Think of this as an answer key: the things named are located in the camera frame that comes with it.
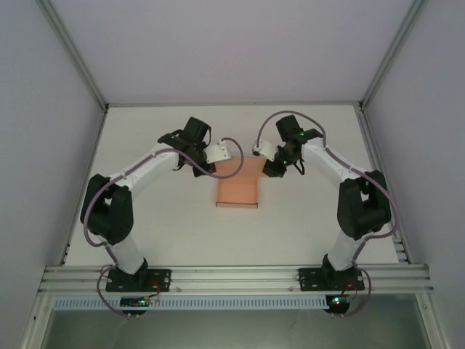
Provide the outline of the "aluminium table side rail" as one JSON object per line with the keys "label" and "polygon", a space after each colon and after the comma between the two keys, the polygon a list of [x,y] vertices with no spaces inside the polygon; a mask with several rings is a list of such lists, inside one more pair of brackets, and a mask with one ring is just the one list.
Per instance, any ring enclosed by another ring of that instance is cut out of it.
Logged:
{"label": "aluminium table side rail", "polygon": [[[376,139],[371,129],[368,117],[366,116],[364,110],[360,106],[355,107],[355,112],[371,166],[384,174],[387,184],[387,190],[389,191],[389,194],[392,197],[392,199],[395,199],[395,195],[390,188],[387,170],[382,161],[381,154],[379,153],[379,148],[377,146]],[[389,224],[389,228],[393,229],[397,225],[395,232],[392,234],[392,240],[397,251],[398,260],[401,263],[411,264],[412,259],[408,251],[408,242],[406,241],[405,234],[403,232],[400,217],[399,215],[396,215],[394,205],[390,204],[390,206],[392,209],[392,221]]]}

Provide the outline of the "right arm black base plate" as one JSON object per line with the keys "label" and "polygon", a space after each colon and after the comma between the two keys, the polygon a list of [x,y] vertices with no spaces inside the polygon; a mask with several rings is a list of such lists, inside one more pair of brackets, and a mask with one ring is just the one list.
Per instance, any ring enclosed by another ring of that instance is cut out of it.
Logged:
{"label": "right arm black base plate", "polygon": [[364,290],[362,273],[354,268],[334,271],[330,268],[300,268],[298,280],[302,291]]}

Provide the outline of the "aluminium mounting rail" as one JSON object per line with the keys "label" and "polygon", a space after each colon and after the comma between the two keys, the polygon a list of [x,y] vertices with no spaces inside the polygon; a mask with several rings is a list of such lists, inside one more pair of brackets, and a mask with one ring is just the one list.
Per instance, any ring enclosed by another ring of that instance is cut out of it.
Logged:
{"label": "aluminium mounting rail", "polygon": [[[434,291],[426,265],[364,265],[374,294],[417,294]],[[298,267],[173,267],[169,295],[299,294]],[[98,267],[47,267],[39,292],[55,295],[94,294]]]}

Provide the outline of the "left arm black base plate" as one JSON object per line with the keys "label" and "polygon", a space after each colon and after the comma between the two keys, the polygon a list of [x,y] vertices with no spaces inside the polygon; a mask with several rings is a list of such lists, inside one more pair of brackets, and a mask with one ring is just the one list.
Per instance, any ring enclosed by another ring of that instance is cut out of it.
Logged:
{"label": "left arm black base plate", "polygon": [[148,268],[134,275],[122,270],[112,270],[108,274],[106,292],[168,292],[171,285],[170,269]]}

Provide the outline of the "aluminium frame post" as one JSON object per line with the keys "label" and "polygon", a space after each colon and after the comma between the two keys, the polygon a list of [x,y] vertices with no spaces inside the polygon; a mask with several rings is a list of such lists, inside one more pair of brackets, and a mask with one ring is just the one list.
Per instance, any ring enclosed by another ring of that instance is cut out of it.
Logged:
{"label": "aluminium frame post", "polygon": [[86,66],[83,57],[81,56],[77,46],[75,45],[68,29],[65,27],[64,22],[60,18],[57,10],[51,0],[34,0],[39,9],[41,10],[44,18],[48,22],[50,28],[54,32],[62,48],[65,50],[68,58],[76,69],[78,75],[83,81],[89,93],[94,98],[95,102],[99,105],[102,111],[108,109],[108,104],[105,101],[99,87],[93,79],[90,70]]}
{"label": "aluminium frame post", "polygon": [[376,72],[368,85],[367,90],[359,101],[359,107],[362,112],[366,112],[373,102],[378,90],[383,84],[387,74],[394,65],[394,62],[406,43],[411,31],[415,27],[420,14],[423,12],[429,0],[412,0],[405,13],[398,29],[393,36]]}

